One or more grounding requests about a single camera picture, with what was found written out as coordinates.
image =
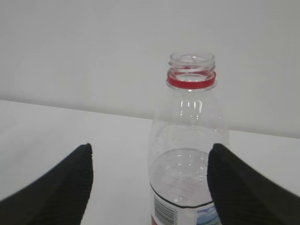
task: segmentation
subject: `plastic bottle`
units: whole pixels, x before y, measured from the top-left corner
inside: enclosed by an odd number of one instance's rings
[[[207,163],[214,143],[228,146],[228,130],[212,92],[214,56],[174,53],[169,65],[149,144],[152,225],[218,225]]]

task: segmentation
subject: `bottle opening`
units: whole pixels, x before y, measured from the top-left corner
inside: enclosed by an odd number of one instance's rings
[[[215,84],[215,57],[210,53],[176,52],[170,56],[167,81],[183,89],[205,89]]]

